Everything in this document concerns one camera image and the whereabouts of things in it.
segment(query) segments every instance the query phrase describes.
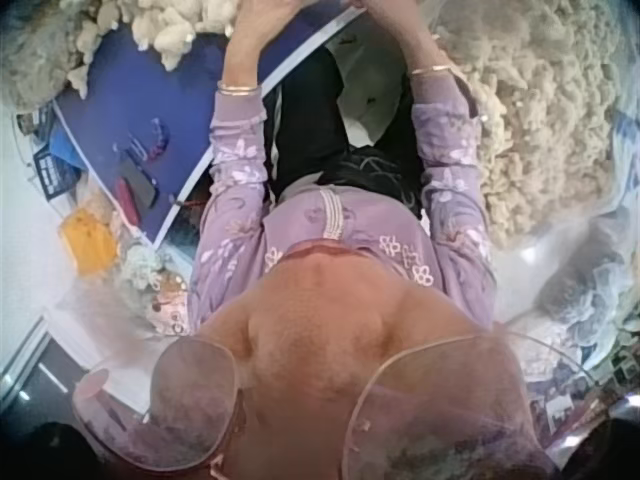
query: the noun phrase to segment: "black phone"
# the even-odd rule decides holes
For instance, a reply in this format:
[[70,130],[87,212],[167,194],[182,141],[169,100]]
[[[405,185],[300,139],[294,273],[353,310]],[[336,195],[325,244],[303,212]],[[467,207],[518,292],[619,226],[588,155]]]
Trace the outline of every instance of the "black phone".
[[121,155],[120,176],[129,184],[138,211],[142,213],[149,210],[156,201],[158,191],[151,179],[133,160],[131,153],[127,150]]

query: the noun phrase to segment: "lens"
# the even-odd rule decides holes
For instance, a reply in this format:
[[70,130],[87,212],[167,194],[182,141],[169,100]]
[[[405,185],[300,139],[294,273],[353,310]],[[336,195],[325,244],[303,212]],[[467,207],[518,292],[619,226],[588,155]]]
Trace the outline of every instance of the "lens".
[[229,426],[236,392],[227,350],[181,338],[133,345],[83,378],[73,403],[86,429],[109,451],[163,472],[209,457]]
[[[532,355],[558,375],[527,382]],[[380,368],[358,401],[342,475],[550,478],[557,468],[545,449],[582,438],[586,420],[606,411],[598,408],[601,393],[571,360],[527,337],[478,336],[404,352]]]

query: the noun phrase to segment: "hand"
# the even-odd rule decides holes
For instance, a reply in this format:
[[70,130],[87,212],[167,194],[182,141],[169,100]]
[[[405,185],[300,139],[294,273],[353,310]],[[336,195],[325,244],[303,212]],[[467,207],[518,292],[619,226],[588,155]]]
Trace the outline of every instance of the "hand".
[[378,25],[393,35],[400,44],[427,30],[416,0],[350,0],[358,8],[366,8]]
[[449,65],[429,32],[416,0],[350,0],[358,8],[366,8],[369,15],[387,30],[400,44],[409,69]]
[[305,0],[240,0],[232,42],[262,50],[298,14]]
[[258,85],[260,52],[304,6],[305,0],[240,0],[235,30],[224,60],[222,82]]

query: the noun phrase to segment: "red object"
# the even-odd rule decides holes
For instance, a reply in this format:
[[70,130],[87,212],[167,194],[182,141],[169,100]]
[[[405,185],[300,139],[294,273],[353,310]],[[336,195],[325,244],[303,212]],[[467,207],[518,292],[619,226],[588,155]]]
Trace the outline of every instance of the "red object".
[[134,227],[140,225],[140,214],[138,214],[136,203],[133,200],[133,192],[131,191],[129,183],[123,177],[116,180],[116,197],[122,207],[127,222]]

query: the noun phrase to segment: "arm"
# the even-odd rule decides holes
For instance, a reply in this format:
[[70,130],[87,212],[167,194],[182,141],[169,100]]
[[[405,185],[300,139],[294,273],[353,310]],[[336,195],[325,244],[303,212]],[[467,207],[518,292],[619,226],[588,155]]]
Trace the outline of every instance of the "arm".
[[449,71],[451,65],[422,21],[416,0],[358,0],[398,41],[415,98],[413,123],[427,185],[422,202],[431,221],[447,293],[479,323],[493,314],[495,279],[477,165],[478,125],[473,99]]
[[194,322],[212,313],[200,311],[201,290],[205,285],[216,285],[216,301],[209,302],[206,310],[217,308],[238,257],[247,241],[260,231],[268,176],[258,61],[264,47],[300,6],[300,0],[243,0],[238,12],[211,122],[214,183],[201,222],[192,275],[190,318]]

